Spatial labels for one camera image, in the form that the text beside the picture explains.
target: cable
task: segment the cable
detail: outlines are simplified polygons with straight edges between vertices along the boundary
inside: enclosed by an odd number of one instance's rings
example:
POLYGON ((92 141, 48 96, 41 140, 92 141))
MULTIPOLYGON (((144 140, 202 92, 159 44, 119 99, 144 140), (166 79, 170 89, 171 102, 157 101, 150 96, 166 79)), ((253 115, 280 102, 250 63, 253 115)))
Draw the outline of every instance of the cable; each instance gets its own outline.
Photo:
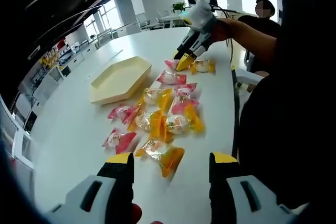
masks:
MULTIPOLYGON (((227 13, 227 11, 225 11, 223 8, 221 8, 221 7, 218 6, 218 5, 211 5, 211 11, 212 11, 212 10, 216 10, 216 9, 214 9, 214 7, 218 7, 219 10, 221 10, 222 13, 224 13, 225 18, 231 18, 230 15, 229 15, 229 13, 227 13)), ((232 43, 232 38, 226 40, 226 46, 227 46, 227 47, 228 47, 229 43, 231 43, 231 57, 230 57, 230 63, 232 63, 232 58, 233 58, 233 43, 232 43)))

